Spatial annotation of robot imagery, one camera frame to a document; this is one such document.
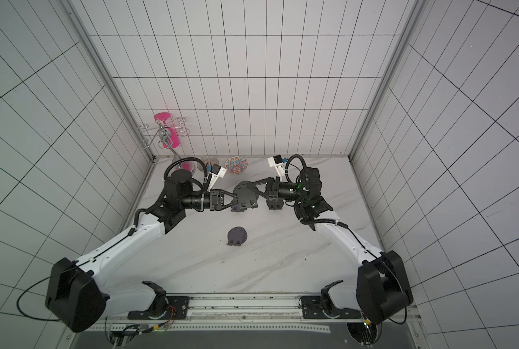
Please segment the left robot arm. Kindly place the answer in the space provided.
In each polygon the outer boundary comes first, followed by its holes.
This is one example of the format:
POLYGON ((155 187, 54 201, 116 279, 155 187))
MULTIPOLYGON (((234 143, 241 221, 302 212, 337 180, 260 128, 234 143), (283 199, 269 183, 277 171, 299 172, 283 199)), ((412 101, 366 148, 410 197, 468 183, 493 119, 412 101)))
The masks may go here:
POLYGON ((213 187, 226 169, 217 164, 202 168, 204 179, 198 181, 190 171, 169 165, 158 198, 135 212, 131 226, 76 260, 63 258, 54 264, 45 279, 44 306, 56 321, 79 333, 103 317, 118 314, 135 313, 152 320, 173 316, 167 293, 158 284, 142 281, 139 286, 115 289, 106 282, 131 257, 173 230, 187 210, 223 211, 237 204, 236 199, 227 204, 229 193, 213 187))

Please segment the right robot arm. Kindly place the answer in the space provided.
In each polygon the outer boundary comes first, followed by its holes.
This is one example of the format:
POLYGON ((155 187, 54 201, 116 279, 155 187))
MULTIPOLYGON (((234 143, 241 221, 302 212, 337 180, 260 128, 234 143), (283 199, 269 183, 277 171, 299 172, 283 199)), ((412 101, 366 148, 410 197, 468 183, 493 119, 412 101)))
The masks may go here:
POLYGON ((356 266, 354 296, 358 310, 372 324, 381 324, 397 313, 408 316, 414 301, 404 262, 394 251, 384 252, 357 235, 322 196, 319 169, 309 167, 294 154, 284 161, 280 155, 268 159, 278 176, 245 185, 255 198, 266 199, 270 209, 292 202, 299 223, 324 235, 356 266))

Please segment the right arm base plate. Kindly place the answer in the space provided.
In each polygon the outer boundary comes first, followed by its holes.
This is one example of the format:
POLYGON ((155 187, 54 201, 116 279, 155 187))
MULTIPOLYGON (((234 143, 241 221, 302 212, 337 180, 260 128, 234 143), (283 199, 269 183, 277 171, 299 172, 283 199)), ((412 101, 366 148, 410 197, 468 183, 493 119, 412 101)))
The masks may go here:
POLYGON ((299 300, 302 317, 310 320, 360 319, 361 311, 350 308, 337 308, 326 296, 302 296, 299 300))

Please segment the black phone stand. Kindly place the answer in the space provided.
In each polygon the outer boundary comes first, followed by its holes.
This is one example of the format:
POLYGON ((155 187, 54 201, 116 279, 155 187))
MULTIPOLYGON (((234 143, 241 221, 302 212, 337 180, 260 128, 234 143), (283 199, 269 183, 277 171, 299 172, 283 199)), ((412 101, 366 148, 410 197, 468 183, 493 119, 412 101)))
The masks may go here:
POLYGON ((240 205, 246 207, 247 209, 255 209, 258 208, 257 200, 259 198, 258 195, 256 195, 254 188, 250 186, 251 182, 248 180, 240 182, 234 189, 233 193, 235 193, 238 198, 240 205))
POLYGON ((283 199, 268 198, 266 203, 268 205, 268 209, 270 210, 280 210, 284 206, 283 199))

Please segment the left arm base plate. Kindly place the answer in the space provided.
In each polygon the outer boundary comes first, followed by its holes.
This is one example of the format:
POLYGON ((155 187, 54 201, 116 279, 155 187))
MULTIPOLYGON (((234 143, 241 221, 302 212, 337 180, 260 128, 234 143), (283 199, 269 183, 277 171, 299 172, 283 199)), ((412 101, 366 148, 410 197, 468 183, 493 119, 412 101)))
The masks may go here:
POLYGON ((187 296, 163 296, 154 300, 148 310, 130 311, 129 320, 184 320, 186 319, 190 298, 187 296))

